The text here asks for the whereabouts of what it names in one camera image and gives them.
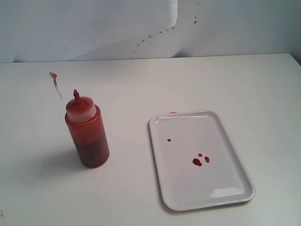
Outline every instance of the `white table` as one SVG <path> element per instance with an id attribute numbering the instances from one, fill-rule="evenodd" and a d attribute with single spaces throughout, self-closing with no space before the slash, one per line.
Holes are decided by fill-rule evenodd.
<path id="1" fill-rule="evenodd" d="M 111 151 L 86 169 L 64 121 L 76 88 L 102 110 Z M 162 204 L 148 120 L 215 111 L 255 187 L 247 204 Z M 289 54 L 0 64 L 0 226 L 300 225 L 301 67 Z"/>

